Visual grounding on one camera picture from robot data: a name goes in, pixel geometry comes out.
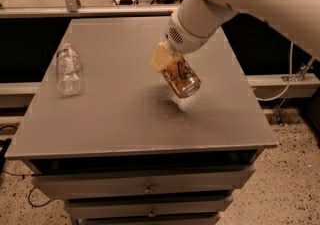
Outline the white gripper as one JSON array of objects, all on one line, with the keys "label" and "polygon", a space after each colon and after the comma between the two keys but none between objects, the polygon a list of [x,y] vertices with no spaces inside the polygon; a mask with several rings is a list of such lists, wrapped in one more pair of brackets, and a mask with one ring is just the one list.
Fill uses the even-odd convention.
[{"label": "white gripper", "polygon": [[189,33],[180,23],[177,11],[171,14],[164,35],[168,42],[159,42],[151,59],[151,65],[157,73],[169,66],[180,54],[192,53],[208,41],[207,37]]}]

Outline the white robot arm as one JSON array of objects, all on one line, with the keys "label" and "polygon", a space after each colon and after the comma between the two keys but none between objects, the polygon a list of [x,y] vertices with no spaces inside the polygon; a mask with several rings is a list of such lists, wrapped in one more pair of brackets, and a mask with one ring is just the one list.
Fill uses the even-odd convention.
[{"label": "white robot arm", "polygon": [[266,21],[315,59],[320,59],[320,0],[183,0],[165,28],[151,60],[160,72],[181,55],[201,48],[239,13]]}]

